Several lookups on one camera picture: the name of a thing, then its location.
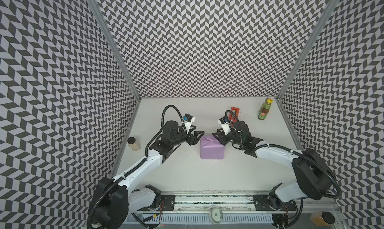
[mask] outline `patterned wall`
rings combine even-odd
[[[283,98],[336,171],[352,228],[384,228],[383,16],[384,0],[341,0]]]
[[[97,0],[141,97],[275,96],[328,0]]]
[[[84,0],[0,0],[0,32],[0,228],[81,226],[132,94]]]

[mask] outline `purple wrapped package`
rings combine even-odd
[[[201,159],[223,159],[225,146],[218,140],[210,136],[202,136],[200,139],[200,158]]]

